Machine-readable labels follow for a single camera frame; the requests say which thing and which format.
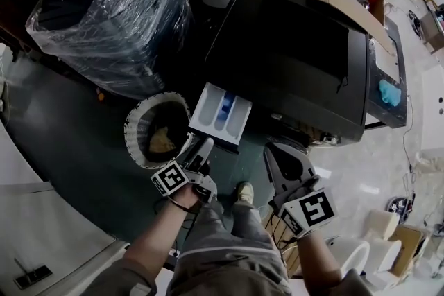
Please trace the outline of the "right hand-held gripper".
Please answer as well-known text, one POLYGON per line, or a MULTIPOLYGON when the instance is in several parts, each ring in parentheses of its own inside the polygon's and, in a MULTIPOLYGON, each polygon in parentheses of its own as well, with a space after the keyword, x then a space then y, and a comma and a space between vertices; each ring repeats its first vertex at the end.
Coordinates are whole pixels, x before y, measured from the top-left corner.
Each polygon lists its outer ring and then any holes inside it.
POLYGON ((264 161, 275 189, 269 204, 296 238, 308 235, 337 217, 332 192, 324 186, 322 177, 305 153, 283 143, 267 143, 264 161))

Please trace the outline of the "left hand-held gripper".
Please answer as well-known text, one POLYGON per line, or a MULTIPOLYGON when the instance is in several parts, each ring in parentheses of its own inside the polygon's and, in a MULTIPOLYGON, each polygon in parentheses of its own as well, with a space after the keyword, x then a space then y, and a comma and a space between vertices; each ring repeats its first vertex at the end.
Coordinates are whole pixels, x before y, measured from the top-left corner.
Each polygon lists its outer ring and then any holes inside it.
POLYGON ((210 203, 217 195, 216 183, 207 173, 207 158, 214 147, 211 137, 204 141, 195 136, 191 148, 183 159, 181 168, 177 161, 167 164, 151 177, 152 183, 163 197, 171 197, 177 190, 191 184, 194 192, 204 203, 210 203))

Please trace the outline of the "person's left hand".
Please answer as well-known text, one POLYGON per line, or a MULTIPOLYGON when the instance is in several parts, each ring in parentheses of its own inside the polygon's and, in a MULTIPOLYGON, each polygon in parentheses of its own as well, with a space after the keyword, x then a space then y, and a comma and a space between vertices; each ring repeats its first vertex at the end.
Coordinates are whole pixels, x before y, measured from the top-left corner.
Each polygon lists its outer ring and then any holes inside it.
POLYGON ((202 202, 194 192, 193 186, 193 184, 184 185, 174 193, 172 199, 187 210, 197 211, 202 206, 202 202))

